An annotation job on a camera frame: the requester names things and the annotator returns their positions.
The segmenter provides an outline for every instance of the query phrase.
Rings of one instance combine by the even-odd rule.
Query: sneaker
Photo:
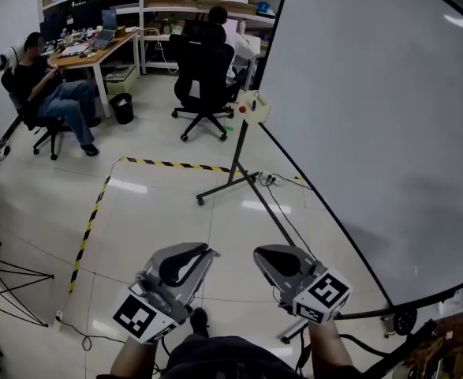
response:
[[[89,157],[97,156],[99,153],[98,149],[93,144],[81,144],[80,146]]]
[[[100,118],[90,118],[86,119],[86,123],[90,128],[94,128],[95,126],[98,126],[100,123],[102,123],[102,120]]]
[[[194,313],[190,319],[192,331],[194,334],[200,334],[205,338],[209,338],[208,335],[208,315],[202,308],[198,307],[194,309]]]

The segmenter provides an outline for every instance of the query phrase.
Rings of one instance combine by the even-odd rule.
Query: black trash can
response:
[[[110,100],[110,105],[114,109],[115,118],[122,125],[133,120],[133,103],[131,94],[123,92]]]

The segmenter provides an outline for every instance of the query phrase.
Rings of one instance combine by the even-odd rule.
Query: black hair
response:
[[[32,32],[29,34],[28,38],[26,38],[26,42],[24,42],[24,51],[27,52],[30,47],[38,47],[39,38],[42,38],[40,32]]]
[[[216,6],[212,7],[208,13],[208,20],[215,24],[224,24],[228,19],[228,12],[224,7]]]

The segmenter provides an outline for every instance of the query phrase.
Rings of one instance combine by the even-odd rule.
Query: man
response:
[[[191,316],[194,331],[170,356],[162,379],[301,379],[293,369],[240,337],[209,338],[208,317],[198,308]],[[360,373],[352,366],[334,323],[308,326],[315,378],[353,379]],[[139,344],[129,338],[105,378],[151,379],[156,345]]]
[[[26,39],[26,53],[14,72],[16,95],[34,117],[63,118],[86,155],[96,156],[99,152],[89,130],[100,123],[95,118],[95,89],[87,81],[63,83],[58,67],[40,56],[43,45],[39,32]]]
[[[208,13],[208,20],[211,23],[222,26],[228,20],[228,12],[224,7],[213,7]],[[224,30],[226,31],[226,43],[234,49],[235,57],[240,56],[245,60],[250,60],[256,56],[256,52],[252,49],[252,45],[241,34],[236,31],[229,32],[226,28],[224,28]],[[233,101],[235,101],[241,84],[244,83],[247,78],[247,72],[245,71],[235,74],[233,70],[233,63],[234,57],[230,68],[228,69],[226,82],[231,92],[231,96],[234,97]]]

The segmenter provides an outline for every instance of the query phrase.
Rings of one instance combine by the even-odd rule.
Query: white tile floor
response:
[[[111,320],[118,291],[134,279],[152,253],[179,242],[208,242],[222,256],[216,259],[194,304],[208,310],[211,333],[238,335],[257,343],[295,366],[299,340],[289,346],[277,340],[293,317],[276,307],[271,287],[252,260],[255,247],[286,243],[248,186],[237,186],[207,199],[203,207],[195,194],[222,184],[226,175],[215,171],[183,170],[144,164],[115,164],[105,197],[84,252],[75,291],[67,294],[73,262],[88,218],[114,162],[122,156],[199,163],[228,167],[240,128],[240,119],[223,119],[234,131],[222,143],[213,126],[204,123],[180,140],[189,120],[173,119],[178,105],[175,77],[150,74],[133,92],[136,119],[120,126],[113,119],[96,128],[101,153],[87,158],[71,133],[66,133],[57,161],[49,147],[32,154],[36,137],[21,125],[13,137],[12,153],[0,166],[0,258],[26,268],[55,275],[17,292],[19,299],[50,326],[57,310],[64,320],[89,335],[118,340],[125,333]],[[295,171],[264,132],[249,129],[241,158],[250,170],[269,170],[286,177]],[[342,272],[354,285],[344,312],[355,313],[384,306],[384,299],[359,257],[338,230],[315,195],[292,184],[273,192],[300,235],[328,266]],[[274,206],[266,189],[260,188]],[[299,238],[278,214],[295,242]],[[27,282],[5,276],[9,285]],[[12,307],[0,298],[0,306]],[[378,319],[338,323],[372,346],[391,351],[401,339],[383,338]],[[171,332],[168,348],[175,348],[190,333],[189,324]],[[56,332],[0,313],[0,348],[3,377],[15,379],[85,378],[107,373],[121,348],[108,340],[93,340],[84,352],[82,337],[71,328]],[[349,343],[356,366],[365,370],[378,359]],[[167,357],[160,349],[158,364]]]

